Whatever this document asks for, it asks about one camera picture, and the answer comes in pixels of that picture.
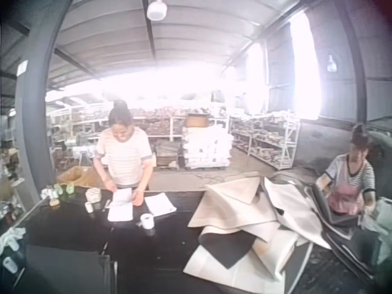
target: striped shirt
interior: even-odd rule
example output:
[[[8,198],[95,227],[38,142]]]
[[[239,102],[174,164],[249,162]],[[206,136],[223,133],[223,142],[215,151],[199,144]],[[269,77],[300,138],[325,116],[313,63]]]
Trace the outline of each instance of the striped shirt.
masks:
[[[145,131],[135,127],[131,138],[119,142],[111,129],[104,130],[98,139],[97,154],[105,156],[109,173],[119,186],[134,186],[139,183],[143,173],[142,161],[152,157]]]
[[[339,155],[332,161],[325,173],[333,180],[333,184],[341,180],[337,179],[338,176],[345,176],[348,184],[351,186],[360,186],[363,193],[375,191],[373,168],[367,160],[364,161],[362,167],[356,173],[351,174],[349,172],[349,155]]]

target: pink apron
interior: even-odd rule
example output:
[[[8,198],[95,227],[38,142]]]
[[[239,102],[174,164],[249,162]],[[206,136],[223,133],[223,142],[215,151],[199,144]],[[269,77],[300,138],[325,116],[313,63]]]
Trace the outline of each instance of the pink apron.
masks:
[[[347,164],[340,169],[339,173],[331,194],[328,197],[328,204],[330,209],[336,214],[355,216],[363,210],[362,185],[361,183],[356,186],[349,184]]]

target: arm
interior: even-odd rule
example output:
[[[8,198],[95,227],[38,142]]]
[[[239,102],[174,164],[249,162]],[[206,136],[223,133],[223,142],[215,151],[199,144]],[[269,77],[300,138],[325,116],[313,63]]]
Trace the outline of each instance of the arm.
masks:
[[[93,158],[92,162],[96,171],[98,172],[99,177],[102,179],[103,182],[108,180],[110,177],[105,171],[104,165],[102,164],[101,159],[103,158],[102,154],[97,153],[96,156]]]
[[[105,156],[105,143],[104,137],[101,134],[98,139],[98,144],[96,148],[96,156],[93,158],[92,162],[94,164],[94,168],[98,172],[99,177],[104,182],[106,189],[112,191],[113,193],[117,191],[117,186],[112,178],[105,171],[104,165],[102,164],[101,159]]]
[[[375,200],[375,177],[372,166],[368,163],[362,178],[364,210],[372,214],[375,210],[377,201]]]
[[[137,187],[137,190],[145,191],[149,182],[149,179],[151,179],[151,175],[153,174],[153,160],[152,159],[146,159],[143,161],[143,173],[141,174],[141,179],[139,182],[139,185]]]
[[[143,203],[145,198],[145,190],[154,170],[152,159],[153,153],[151,152],[151,147],[149,146],[148,137],[145,133],[143,136],[144,138],[141,139],[140,146],[138,147],[139,155],[143,165],[143,173],[141,174],[139,185],[134,192],[134,199],[132,203],[135,206],[140,206]]]
[[[363,194],[363,198],[364,198],[364,210],[365,212],[367,212],[368,214],[373,214],[374,210],[375,210],[375,206],[377,204],[376,200],[375,200],[375,192],[374,191],[369,191]]]
[[[331,178],[327,176],[326,173],[323,173],[323,175],[316,180],[316,185],[318,185],[322,191],[325,191],[331,182]]]
[[[316,185],[324,191],[325,195],[329,192],[328,186],[332,183],[332,180],[336,178],[338,170],[337,158],[335,158],[330,166],[325,170],[323,175],[316,180]]]

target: black table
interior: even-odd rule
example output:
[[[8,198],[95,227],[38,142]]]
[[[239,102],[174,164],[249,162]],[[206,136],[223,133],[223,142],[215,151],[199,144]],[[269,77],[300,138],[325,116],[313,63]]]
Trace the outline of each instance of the black table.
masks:
[[[145,196],[158,193],[147,192]],[[166,192],[166,195],[177,212],[156,218],[153,235],[136,226],[140,215],[148,212],[145,204],[134,208],[133,221],[112,223],[107,221],[108,211],[102,212],[111,193],[103,192],[101,203],[93,214],[88,214],[83,189],[77,191],[74,203],[61,203],[57,208],[47,203],[38,206],[21,227],[26,227],[31,245],[110,255],[118,262],[119,294],[241,293],[183,273],[198,246],[202,228],[187,225],[203,193]],[[357,294],[363,287],[331,251],[314,246],[294,293]]]

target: bright window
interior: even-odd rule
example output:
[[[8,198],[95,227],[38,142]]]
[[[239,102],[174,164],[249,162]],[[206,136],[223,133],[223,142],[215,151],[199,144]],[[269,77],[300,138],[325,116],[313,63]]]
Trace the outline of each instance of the bright window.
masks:
[[[295,57],[294,107],[300,118],[317,119],[321,109],[319,65],[305,13],[290,20]]]

